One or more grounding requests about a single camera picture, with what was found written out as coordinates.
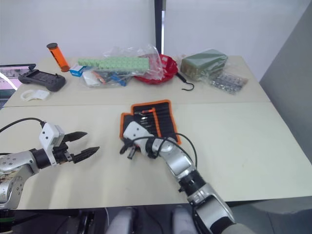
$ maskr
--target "white clip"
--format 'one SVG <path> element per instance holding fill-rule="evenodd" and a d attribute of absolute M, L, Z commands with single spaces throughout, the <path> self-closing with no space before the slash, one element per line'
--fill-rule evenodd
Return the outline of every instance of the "white clip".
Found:
<path fill-rule="evenodd" d="M 24 93 L 20 95 L 20 98 L 23 101 L 30 101 L 32 99 L 41 99 L 46 100 L 47 97 L 50 95 L 50 92 L 44 90 L 26 90 Z"/>

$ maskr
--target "orange trim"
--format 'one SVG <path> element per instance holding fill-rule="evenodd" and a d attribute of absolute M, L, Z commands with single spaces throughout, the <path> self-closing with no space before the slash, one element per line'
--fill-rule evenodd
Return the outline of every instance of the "orange trim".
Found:
<path fill-rule="evenodd" d="M 156 115 L 156 109 L 153 107 L 152 108 L 154 120 L 155 120 L 155 125 L 156 125 L 156 130 L 157 130 L 157 135 L 158 137 L 161 137 L 161 132 L 160 132 L 160 127 L 159 127 L 159 122 L 158 122 L 158 117 Z"/>
<path fill-rule="evenodd" d="M 119 138 L 122 140 L 123 139 L 123 122 L 124 122 L 124 117 L 127 115 L 131 115 L 131 113 L 121 113 L 120 117 L 120 130 L 119 130 Z"/>
<path fill-rule="evenodd" d="M 176 122 L 175 122 L 175 119 L 174 119 L 174 117 L 173 117 L 172 109 L 171 109 L 171 101 L 168 100 L 168 99 L 160 100 L 160 101 L 152 101 L 152 102 L 145 102 L 145 103 L 133 104 L 133 105 L 131 106 L 131 114 L 132 114 L 132 115 L 134 114 L 133 109 L 134 109 L 136 106 L 155 105 L 155 104 L 161 104 L 161 103 L 164 103 L 164 102 L 169 103 L 170 118 L 171 118 L 172 124 L 173 124 L 173 126 L 174 126 L 174 131 L 175 131 L 175 133 L 177 133 L 177 130 L 176 130 Z M 179 135 L 176 135 L 176 138 L 177 138 L 177 143 L 180 145 L 180 144 L 182 143 L 182 142 L 181 142 L 181 139 L 180 139 L 180 136 L 179 136 Z"/>

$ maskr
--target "black remote controller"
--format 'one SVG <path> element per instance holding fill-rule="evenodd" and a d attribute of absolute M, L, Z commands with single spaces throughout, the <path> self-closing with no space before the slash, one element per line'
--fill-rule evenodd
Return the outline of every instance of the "black remote controller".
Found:
<path fill-rule="evenodd" d="M 39 84 L 45 86 L 49 91 L 56 92 L 64 86 L 66 80 L 64 77 L 58 74 L 51 74 L 47 72 L 41 72 L 34 69 L 19 77 L 20 82 L 23 84 Z"/>

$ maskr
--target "black cap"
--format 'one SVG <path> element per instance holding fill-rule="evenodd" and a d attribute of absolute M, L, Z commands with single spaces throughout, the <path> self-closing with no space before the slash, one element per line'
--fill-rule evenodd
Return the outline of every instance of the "black cap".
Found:
<path fill-rule="evenodd" d="M 48 47 L 49 49 L 53 49 L 53 48 L 55 48 L 55 47 L 57 47 L 57 46 L 58 46 L 57 43 L 50 43 L 50 44 L 47 45 L 47 47 Z"/>

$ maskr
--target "white plastic part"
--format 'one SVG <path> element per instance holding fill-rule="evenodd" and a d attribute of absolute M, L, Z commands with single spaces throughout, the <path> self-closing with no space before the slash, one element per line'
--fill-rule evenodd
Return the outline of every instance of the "white plastic part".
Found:
<path fill-rule="evenodd" d="M 64 131 L 57 125 L 46 123 L 39 135 L 39 141 L 52 166 L 57 162 L 53 155 L 53 147 L 59 146 L 64 138 Z"/>
<path fill-rule="evenodd" d="M 143 128 L 141 125 L 139 125 L 137 122 L 132 121 L 129 123 L 128 127 L 123 133 L 124 138 L 128 138 L 130 140 L 133 140 L 138 137 L 153 137 L 154 135 L 150 134 L 145 128 Z M 146 156 L 147 152 L 145 150 L 145 145 L 147 142 L 146 139 L 140 139 L 135 141 L 135 145 L 140 147 L 141 153 Z"/>
<path fill-rule="evenodd" d="M 30 101 L 32 99 L 41 99 L 46 100 L 47 97 L 50 95 L 50 92 L 44 90 L 26 90 L 20 95 L 20 98 L 23 101 Z"/>

